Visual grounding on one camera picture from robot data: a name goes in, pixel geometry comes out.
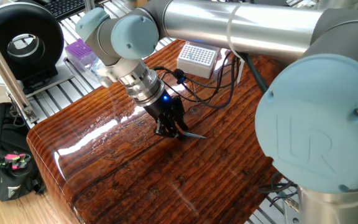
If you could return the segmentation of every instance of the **keyboard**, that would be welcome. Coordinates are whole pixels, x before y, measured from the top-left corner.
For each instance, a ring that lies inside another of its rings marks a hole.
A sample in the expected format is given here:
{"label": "keyboard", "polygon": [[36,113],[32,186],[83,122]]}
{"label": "keyboard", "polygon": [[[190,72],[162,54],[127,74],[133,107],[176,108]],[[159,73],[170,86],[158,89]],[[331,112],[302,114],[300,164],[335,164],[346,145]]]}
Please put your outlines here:
{"label": "keyboard", "polygon": [[60,21],[85,9],[84,0],[55,0],[45,7]]}

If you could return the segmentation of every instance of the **glossy wood surface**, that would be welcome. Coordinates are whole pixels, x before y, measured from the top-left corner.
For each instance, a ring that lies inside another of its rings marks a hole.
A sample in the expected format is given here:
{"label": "glossy wood surface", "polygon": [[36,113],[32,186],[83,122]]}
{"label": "glossy wood surface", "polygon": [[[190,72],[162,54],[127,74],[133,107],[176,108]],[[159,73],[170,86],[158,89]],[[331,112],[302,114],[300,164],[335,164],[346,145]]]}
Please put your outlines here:
{"label": "glossy wood surface", "polygon": [[[174,41],[145,62],[173,70],[183,45]],[[195,79],[214,83],[224,53],[209,81]],[[282,69],[264,57],[254,63],[269,83]],[[170,75],[165,80],[191,98]],[[194,88],[201,98],[213,91]],[[211,103],[223,104],[228,93],[220,91]],[[78,222],[243,224],[265,197],[257,186],[275,172],[255,136],[260,97],[245,68],[225,108],[183,100],[190,132],[207,138],[178,140],[155,136],[154,120],[115,83],[36,125],[27,141],[61,211],[72,211]]]}

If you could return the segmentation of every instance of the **black bladeless fan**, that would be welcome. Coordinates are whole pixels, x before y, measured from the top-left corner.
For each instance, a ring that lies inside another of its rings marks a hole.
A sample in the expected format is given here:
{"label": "black bladeless fan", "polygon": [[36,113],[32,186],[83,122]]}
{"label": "black bladeless fan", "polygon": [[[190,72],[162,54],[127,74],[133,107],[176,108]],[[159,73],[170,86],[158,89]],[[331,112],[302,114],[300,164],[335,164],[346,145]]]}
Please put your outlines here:
{"label": "black bladeless fan", "polygon": [[0,1],[0,51],[25,87],[57,74],[63,47],[62,29],[46,8],[30,0]]}

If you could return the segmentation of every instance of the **black backpack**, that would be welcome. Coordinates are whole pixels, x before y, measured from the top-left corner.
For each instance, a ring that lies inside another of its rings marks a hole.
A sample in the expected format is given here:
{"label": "black backpack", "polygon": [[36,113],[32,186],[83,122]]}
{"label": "black backpack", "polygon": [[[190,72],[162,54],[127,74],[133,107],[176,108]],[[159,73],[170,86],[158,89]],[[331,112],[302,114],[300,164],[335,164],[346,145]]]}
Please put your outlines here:
{"label": "black backpack", "polygon": [[27,127],[11,103],[0,103],[0,200],[14,200],[45,186],[25,141]]}

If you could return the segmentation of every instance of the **ur logo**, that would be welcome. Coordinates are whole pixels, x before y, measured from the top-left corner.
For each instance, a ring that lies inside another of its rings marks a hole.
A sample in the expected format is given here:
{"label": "ur logo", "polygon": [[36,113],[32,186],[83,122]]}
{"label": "ur logo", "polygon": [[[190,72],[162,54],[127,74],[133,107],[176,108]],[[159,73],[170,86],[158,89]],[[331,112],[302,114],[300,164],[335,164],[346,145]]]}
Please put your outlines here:
{"label": "ur logo", "polygon": [[323,176],[335,173],[326,158],[333,142],[322,130],[311,128],[309,121],[277,116],[277,155],[282,161]]}

